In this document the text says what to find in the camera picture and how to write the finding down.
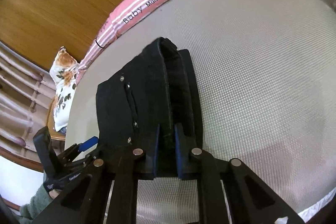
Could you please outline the green sleeve left forearm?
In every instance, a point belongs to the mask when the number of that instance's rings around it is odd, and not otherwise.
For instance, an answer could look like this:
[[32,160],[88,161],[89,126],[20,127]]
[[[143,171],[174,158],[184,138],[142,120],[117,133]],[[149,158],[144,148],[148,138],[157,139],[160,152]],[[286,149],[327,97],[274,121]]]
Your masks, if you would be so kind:
[[31,223],[52,201],[52,197],[41,185],[30,202],[20,207],[17,220],[19,223]]

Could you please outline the left hand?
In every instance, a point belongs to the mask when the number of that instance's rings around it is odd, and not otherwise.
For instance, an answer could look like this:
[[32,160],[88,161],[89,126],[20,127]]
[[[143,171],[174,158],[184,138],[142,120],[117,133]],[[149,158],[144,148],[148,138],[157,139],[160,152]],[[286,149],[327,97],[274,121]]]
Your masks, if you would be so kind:
[[49,196],[54,200],[61,192],[62,190],[53,189],[49,192]]

